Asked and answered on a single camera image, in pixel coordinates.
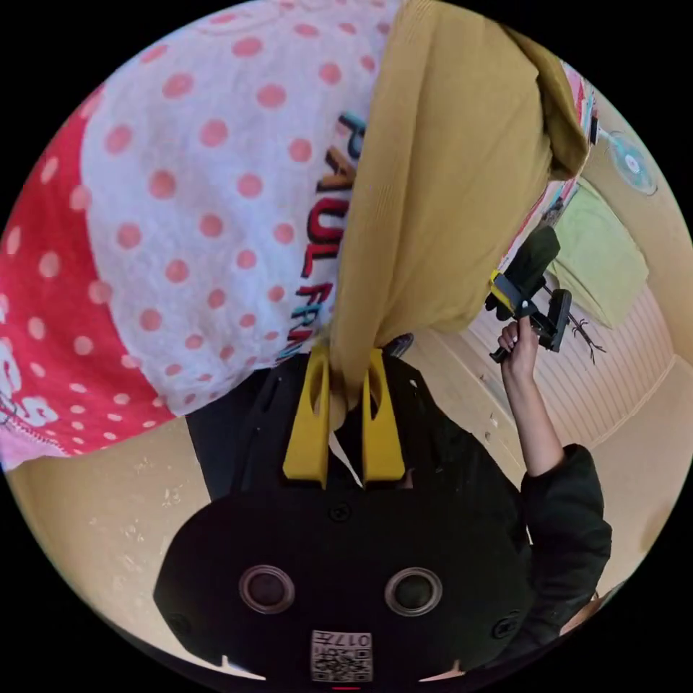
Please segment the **qr code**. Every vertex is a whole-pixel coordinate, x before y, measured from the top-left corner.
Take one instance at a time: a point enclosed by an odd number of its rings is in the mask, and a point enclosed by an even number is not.
[[[344,683],[373,680],[370,633],[314,630],[311,642],[313,681]]]

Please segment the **black sleeve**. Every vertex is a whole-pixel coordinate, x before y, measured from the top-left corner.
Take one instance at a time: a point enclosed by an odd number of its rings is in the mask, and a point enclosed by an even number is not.
[[[611,555],[611,526],[594,460],[581,445],[541,476],[525,475],[520,495],[532,540],[536,600],[502,655],[489,666],[529,653],[559,637],[591,599]]]

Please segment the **paul frank logo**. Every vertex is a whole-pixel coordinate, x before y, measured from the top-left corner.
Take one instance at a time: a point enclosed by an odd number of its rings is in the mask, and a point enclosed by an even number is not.
[[[343,113],[339,116],[339,123],[351,132],[346,153],[351,160],[358,161],[363,147],[366,124],[351,113]],[[334,193],[350,191],[354,187],[356,178],[356,167],[334,145],[327,150],[325,163],[329,171],[315,186],[318,199],[308,213],[306,222],[308,245],[301,270],[301,279],[304,280],[310,279],[316,263],[335,260],[339,254],[346,223],[344,220],[349,211],[349,200],[335,197]],[[326,218],[331,219],[332,224],[325,225]],[[321,284],[306,282],[296,291],[295,295],[305,299],[305,304],[296,308],[291,314],[292,320],[297,322],[289,330],[286,346],[280,351],[276,359],[277,363],[296,354],[314,334],[314,325],[321,324],[318,318],[332,289],[331,282]]]

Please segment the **mustard yellow sweater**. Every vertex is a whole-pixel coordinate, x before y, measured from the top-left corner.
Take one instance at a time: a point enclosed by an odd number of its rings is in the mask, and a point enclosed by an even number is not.
[[[391,28],[341,247],[333,402],[353,406],[371,349],[464,329],[551,178],[588,153],[556,56],[481,15],[406,0]]]

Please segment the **hand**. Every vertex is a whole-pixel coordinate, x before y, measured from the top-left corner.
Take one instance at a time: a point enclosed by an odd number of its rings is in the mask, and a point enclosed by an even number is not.
[[[504,327],[498,344],[510,354],[500,367],[505,389],[533,383],[539,337],[532,329],[529,317]]]

